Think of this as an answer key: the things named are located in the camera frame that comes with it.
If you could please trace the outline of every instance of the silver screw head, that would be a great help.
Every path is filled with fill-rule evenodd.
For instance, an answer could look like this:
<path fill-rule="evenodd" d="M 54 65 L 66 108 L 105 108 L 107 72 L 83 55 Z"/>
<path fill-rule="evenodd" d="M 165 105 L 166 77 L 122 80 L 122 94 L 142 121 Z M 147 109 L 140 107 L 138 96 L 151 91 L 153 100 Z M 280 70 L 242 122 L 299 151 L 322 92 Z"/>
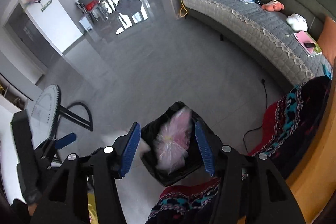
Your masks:
<path fill-rule="evenodd" d="M 227 153 L 229 153 L 229 152 L 231 152 L 231 147 L 229 147 L 228 145 L 224 145 L 223 147 L 222 147 L 222 151 L 223 152 L 227 152 Z"/>
<path fill-rule="evenodd" d="M 74 160 L 75 158 L 77 158 L 77 155 L 76 154 L 70 154 L 68 156 L 68 160 Z"/>
<path fill-rule="evenodd" d="M 265 160 L 265 159 L 267 159 L 267 155 L 265 153 L 260 153 L 259 158 L 262 159 L 262 160 Z"/>
<path fill-rule="evenodd" d="M 112 146 L 107 146 L 104 148 L 104 153 L 112 153 L 113 152 L 113 147 Z"/>

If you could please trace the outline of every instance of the yellow object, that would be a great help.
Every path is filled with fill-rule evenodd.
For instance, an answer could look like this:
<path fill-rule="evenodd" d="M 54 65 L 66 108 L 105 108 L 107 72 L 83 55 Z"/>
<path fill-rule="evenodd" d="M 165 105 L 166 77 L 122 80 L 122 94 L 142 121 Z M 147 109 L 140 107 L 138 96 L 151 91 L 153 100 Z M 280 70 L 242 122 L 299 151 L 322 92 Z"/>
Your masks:
<path fill-rule="evenodd" d="M 185 17 L 188 14 L 188 11 L 187 11 L 186 7 L 183 4 L 183 0 L 181 0 L 181 4 L 182 4 L 182 7 L 180 9 L 180 17 Z"/>
<path fill-rule="evenodd" d="M 87 193 L 87 202 L 89 205 L 90 223 L 98 224 L 95 195 L 92 193 Z"/>
<path fill-rule="evenodd" d="M 6 90 L 3 86 L 1 86 L 1 82 L 0 82 L 0 93 L 1 93 L 1 91 L 5 92 Z"/>

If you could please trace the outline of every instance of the plastic bag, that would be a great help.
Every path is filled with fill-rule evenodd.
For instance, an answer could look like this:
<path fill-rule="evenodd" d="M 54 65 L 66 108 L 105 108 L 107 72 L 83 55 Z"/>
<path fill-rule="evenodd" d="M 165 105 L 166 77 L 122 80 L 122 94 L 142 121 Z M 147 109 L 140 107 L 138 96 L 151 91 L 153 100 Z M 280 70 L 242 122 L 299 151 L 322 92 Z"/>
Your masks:
<path fill-rule="evenodd" d="M 154 141 L 159 170 L 168 174 L 184 166 L 191 133 L 191 110 L 184 107 L 160 129 Z"/>
<path fill-rule="evenodd" d="M 160 117 L 145 125 L 141 129 L 141 138 L 149 145 L 150 151 L 144 153 L 141 156 L 142 163 L 148 170 L 148 172 L 163 186 L 167 187 L 173 185 L 179 180 L 185 178 L 187 175 L 191 174 L 195 170 L 203 166 L 203 160 L 198 148 L 198 144 L 195 137 L 195 123 L 201 122 L 204 125 L 204 131 L 213 135 L 214 133 L 195 111 L 191 110 L 191 134 L 190 134 L 190 144 L 188 149 L 188 157 L 185 158 L 185 165 L 175 170 L 174 172 L 168 174 L 165 170 L 159 170 L 156 168 L 158 164 L 158 157 L 155 152 L 154 141 L 156 140 L 162 126 L 169 122 L 172 116 L 179 112 L 184 107 L 187 107 L 183 102 L 176 102 L 172 104 Z"/>

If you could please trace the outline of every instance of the black cable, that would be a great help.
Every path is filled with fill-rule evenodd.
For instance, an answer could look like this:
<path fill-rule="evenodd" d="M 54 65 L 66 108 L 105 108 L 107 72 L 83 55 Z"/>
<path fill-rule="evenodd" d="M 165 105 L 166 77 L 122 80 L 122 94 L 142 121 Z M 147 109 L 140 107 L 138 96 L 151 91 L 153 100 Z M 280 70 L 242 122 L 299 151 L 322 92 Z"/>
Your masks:
<path fill-rule="evenodd" d="M 262 83 L 262 85 L 264 86 L 264 90 L 265 90 L 265 95 L 266 95 L 266 109 L 267 109 L 268 98 L 267 98 L 267 91 L 266 91 L 266 87 L 265 87 L 265 79 L 264 79 L 264 78 L 261 80 L 261 83 Z M 247 146 L 246 146 L 246 143 L 245 143 L 245 136 L 246 136 L 246 134 L 249 133 L 249 132 L 251 132 L 251 131 L 258 130 L 258 129 L 262 128 L 262 127 L 263 127 L 263 125 L 261 125 L 261 126 L 258 127 L 258 128 L 255 128 L 255 129 L 251 129 L 251 130 L 247 131 L 247 132 L 244 134 L 243 142 L 244 142 L 245 149 L 246 149 L 246 152 L 247 152 L 247 153 L 249 153 L 249 152 L 248 152 L 248 150 L 247 150 Z"/>

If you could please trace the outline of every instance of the pink stuffed toy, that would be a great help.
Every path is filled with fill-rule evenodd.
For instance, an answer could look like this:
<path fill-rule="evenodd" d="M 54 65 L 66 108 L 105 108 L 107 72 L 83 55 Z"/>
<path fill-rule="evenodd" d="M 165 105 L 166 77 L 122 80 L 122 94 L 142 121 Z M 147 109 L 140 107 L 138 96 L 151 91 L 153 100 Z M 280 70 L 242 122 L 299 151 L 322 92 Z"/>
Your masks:
<path fill-rule="evenodd" d="M 283 10 L 285 7 L 282 3 L 280 3 L 279 1 L 277 0 L 272 0 L 270 1 L 269 3 L 266 3 L 264 5 L 261 6 L 261 8 L 263 10 L 267 10 L 269 12 L 278 12 L 280 10 Z"/>

